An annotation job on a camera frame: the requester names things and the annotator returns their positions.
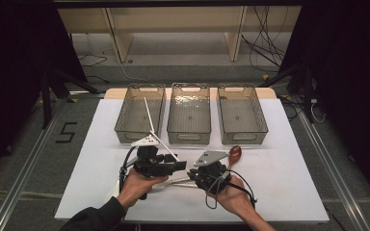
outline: person's left hand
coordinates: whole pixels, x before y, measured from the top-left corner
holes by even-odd
[[[124,181],[122,190],[119,196],[117,196],[117,200],[122,205],[125,212],[127,212],[128,208],[134,206],[142,195],[152,190],[153,185],[166,180],[168,180],[168,176],[145,177],[134,168],[131,168]]]

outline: black sleeve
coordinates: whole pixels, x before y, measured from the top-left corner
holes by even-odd
[[[87,208],[73,216],[62,228],[66,230],[109,230],[116,226],[126,212],[115,197],[101,208]]]

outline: transparent plastic bin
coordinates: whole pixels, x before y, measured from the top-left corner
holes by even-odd
[[[222,144],[261,144],[268,127],[254,86],[220,84],[218,111]]]
[[[167,131],[170,143],[209,144],[212,128],[207,84],[172,84]]]
[[[122,143],[130,143],[147,137],[151,125],[146,111],[149,108],[155,134],[161,136],[161,127],[165,110],[165,85],[130,84],[119,112],[115,131]]]

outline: brown wooden spoon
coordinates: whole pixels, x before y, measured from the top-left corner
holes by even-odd
[[[240,160],[242,156],[242,148],[239,145],[233,146],[229,151],[229,166],[227,167],[228,170],[232,168],[232,166]]]

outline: white tabletop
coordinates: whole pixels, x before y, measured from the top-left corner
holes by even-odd
[[[241,160],[232,169],[239,172],[251,185],[258,199],[256,209],[268,221],[327,222],[329,220],[319,194],[311,180],[303,155],[297,145],[281,103],[277,99],[260,99],[269,128],[260,145],[241,145]],[[74,171],[67,184],[55,218],[71,218],[87,208],[99,208],[106,195],[116,185],[119,168],[130,148],[119,143],[114,127],[122,105],[121,99],[100,100],[92,125],[84,142]],[[204,150],[226,150],[221,144],[218,111],[211,99],[212,134],[209,145],[171,145],[168,143],[167,102],[161,139],[188,168]],[[168,153],[158,146],[159,153]],[[176,172],[171,178],[185,176]],[[218,204],[216,210],[205,205],[205,193],[200,189],[168,186],[160,192],[150,193],[130,208],[128,222],[242,222]]]

